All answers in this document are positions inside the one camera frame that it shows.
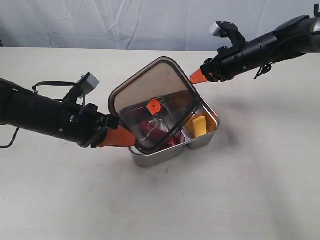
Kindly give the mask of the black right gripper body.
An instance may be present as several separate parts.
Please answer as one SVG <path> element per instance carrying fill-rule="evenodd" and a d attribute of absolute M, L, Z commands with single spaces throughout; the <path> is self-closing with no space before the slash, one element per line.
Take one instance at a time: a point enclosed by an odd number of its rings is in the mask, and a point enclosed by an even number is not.
<path fill-rule="evenodd" d="M 214 58 L 208 58 L 200 67 L 209 82 L 226 82 L 235 76 L 262 66 L 268 54 L 278 43 L 272 33 L 230 48 L 221 47 Z"/>

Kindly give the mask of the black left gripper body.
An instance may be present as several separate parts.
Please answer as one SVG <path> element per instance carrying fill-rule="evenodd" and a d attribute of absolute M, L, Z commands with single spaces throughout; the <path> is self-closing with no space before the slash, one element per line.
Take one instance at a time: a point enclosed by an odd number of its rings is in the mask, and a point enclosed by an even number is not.
<path fill-rule="evenodd" d="M 78 104 L 64 108 L 58 137 L 82 148 L 96 148 L 107 138 L 110 130 L 118 129 L 119 118 L 98 112 L 98 107 L 91 103 L 84 107 L 84 111 L 82 109 Z"/>

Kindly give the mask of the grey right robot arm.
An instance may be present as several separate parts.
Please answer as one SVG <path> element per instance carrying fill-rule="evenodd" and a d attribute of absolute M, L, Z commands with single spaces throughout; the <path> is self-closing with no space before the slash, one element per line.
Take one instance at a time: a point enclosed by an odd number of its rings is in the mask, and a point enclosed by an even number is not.
<path fill-rule="evenodd" d="M 254 69 L 258 70 L 258 78 L 267 74 L 273 64 L 320 51 L 320 19 L 308 15 L 295 17 L 251 41 L 227 21 L 216 21 L 212 35 L 229 38 L 232 47 L 223 46 L 214 58 L 205 60 L 190 76 L 193 84 L 226 82 Z"/>

